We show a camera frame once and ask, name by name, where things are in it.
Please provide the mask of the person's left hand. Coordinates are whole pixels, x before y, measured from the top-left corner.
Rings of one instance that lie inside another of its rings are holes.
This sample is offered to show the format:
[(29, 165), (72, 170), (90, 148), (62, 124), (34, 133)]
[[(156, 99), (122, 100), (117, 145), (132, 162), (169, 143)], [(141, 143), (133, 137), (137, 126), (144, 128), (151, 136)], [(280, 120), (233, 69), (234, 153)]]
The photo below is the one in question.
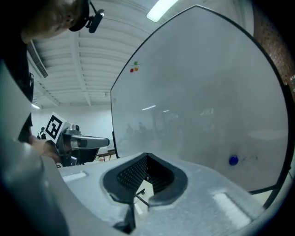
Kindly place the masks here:
[(39, 140), (37, 137), (31, 135), (29, 137), (29, 144), (41, 156), (50, 157), (55, 163), (60, 163), (60, 156), (57, 152), (55, 144), (50, 140)]

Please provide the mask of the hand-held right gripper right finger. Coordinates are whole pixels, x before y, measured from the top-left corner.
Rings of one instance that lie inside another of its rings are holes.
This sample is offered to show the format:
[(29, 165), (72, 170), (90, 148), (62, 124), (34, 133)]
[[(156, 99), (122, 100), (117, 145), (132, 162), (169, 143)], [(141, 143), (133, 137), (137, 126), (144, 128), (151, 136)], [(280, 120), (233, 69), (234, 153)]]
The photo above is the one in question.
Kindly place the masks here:
[(146, 159), (160, 182), (136, 236), (244, 236), (264, 212), (249, 192), (210, 168), (146, 153), (134, 159)]

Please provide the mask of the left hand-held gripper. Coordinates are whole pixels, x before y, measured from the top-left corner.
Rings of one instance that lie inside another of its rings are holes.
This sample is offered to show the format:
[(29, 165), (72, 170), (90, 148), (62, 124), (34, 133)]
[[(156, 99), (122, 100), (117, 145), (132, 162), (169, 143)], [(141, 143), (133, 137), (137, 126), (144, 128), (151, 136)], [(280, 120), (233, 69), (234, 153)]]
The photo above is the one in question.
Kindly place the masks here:
[(56, 113), (52, 113), (45, 133), (57, 149), (63, 167), (93, 162), (99, 148), (107, 147), (108, 138), (84, 136), (77, 124), (71, 124)]

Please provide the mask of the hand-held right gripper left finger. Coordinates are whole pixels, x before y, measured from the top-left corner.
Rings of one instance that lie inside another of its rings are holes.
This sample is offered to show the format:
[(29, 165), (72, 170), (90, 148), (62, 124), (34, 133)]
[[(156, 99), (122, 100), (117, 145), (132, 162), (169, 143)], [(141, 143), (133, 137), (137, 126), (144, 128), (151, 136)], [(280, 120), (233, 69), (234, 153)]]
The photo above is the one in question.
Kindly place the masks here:
[(113, 201), (103, 186), (106, 172), (131, 160), (135, 155), (107, 162), (94, 161), (85, 165), (62, 167), (59, 172), (71, 192), (103, 225), (122, 222), (127, 205)]

